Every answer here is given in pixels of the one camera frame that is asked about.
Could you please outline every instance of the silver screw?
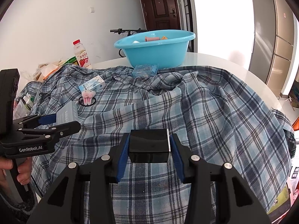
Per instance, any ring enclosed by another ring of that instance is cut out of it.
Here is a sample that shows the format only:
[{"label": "silver screw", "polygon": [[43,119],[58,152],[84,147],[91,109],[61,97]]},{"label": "silver screw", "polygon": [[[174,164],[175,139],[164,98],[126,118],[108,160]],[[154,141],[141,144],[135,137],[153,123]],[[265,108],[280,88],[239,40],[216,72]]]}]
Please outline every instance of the silver screw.
[{"label": "silver screw", "polygon": [[108,160],[110,159],[110,156],[109,156],[109,155],[102,155],[102,156],[101,156],[101,159],[102,159],[103,161],[108,161]]},{"label": "silver screw", "polygon": [[71,162],[68,167],[69,168],[75,168],[77,166],[77,164],[75,162]]},{"label": "silver screw", "polygon": [[200,157],[197,156],[197,155],[192,155],[192,156],[191,156],[191,160],[193,160],[193,161],[199,161],[199,160],[200,160]]},{"label": "silver screw", "polygon": [[231,163],[226,162],[226,163],[224,164],[224,167],[225,167],[226,169],[231,169],[233,166],[231,165]]}]

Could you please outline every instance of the brown wooden door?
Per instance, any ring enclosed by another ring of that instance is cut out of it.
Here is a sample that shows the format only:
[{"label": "brown wooden door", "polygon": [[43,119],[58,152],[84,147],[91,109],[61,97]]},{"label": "brown wooden door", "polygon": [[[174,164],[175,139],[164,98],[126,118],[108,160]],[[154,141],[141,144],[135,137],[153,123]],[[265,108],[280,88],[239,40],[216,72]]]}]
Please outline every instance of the brown wooden door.
[{"label": "brown wooden door", "polygon": [[141,0],[148,30],[181,29],[176,0]]}]

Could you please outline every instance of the human hand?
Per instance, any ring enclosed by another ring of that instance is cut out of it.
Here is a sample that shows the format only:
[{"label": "human hand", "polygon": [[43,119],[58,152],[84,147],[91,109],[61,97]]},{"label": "human hand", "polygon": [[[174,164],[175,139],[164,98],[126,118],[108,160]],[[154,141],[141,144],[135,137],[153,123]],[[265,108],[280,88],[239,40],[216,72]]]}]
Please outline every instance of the human hand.
[{"label": "human hand", "polygon": [[[13,161],[4,157],[0,157],[0,188],[2,188],[6,193],[10,192],[10,188],[5,178],[5,170],[10,170],[13,168]],[[22,185],[30,183],[32,171],[32,157],[28,157],[24,163],[18,166],[19,175],[17,180]]]}]

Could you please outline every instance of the plaid cloth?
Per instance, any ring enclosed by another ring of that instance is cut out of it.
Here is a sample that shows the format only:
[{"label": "plaid cloth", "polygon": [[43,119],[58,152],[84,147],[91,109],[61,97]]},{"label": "plaid cloth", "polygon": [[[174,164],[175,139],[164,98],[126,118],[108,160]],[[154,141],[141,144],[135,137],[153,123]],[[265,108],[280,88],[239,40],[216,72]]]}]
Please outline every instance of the plaid cloth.
[{"label": "plaid cloth", "polygon": [[[94,161],[132,129],[168,128],[209,163],[231,162],[266,211],[285,186],[295,153],[292,126],[284,114],[231,73],[213,67],[164,69],[151,78],[131,77],[132,68],[90,70],[66,65],[22,94],[36,96],[32,114],[52,114],[70,100],[78,105],[81,131],[63,138],[53,154],[34,157],[32,175],[43,193],[70,162]],[[78,104],[79,85],[100,75],[106,82],[91,107]],[[190,185],[167,164],[132,164],[111,185],[116,223],[184,223]],[[211,184],[211,223],[215,186]],[[88,186],[85,223],[89,223]]]}]

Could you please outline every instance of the bicycle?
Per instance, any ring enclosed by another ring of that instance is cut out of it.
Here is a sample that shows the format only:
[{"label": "bicycle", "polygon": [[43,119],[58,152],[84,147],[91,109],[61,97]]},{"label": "bicycle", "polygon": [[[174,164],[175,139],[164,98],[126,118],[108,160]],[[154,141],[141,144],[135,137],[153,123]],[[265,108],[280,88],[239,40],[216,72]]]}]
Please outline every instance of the bicycle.
[{"label": "bicycle", "polygon": [[[143,32],[148,32],[148,30],[141,29],[141,28],[139,28],[138,30],[135,30],[135,29],[112,29],[112,30],[110,30],[110,33],[115,33],[115,34],[118,33],[119,35],[123,34],[123,33],[127,33],[128,34],[127,37],[129,37],[135,33],[138,34],[138,33],[143,33]],[[118,52],[119,56],[122,58],[126,57],[121,54],[121,50],[122,49],[120,49]]]}]

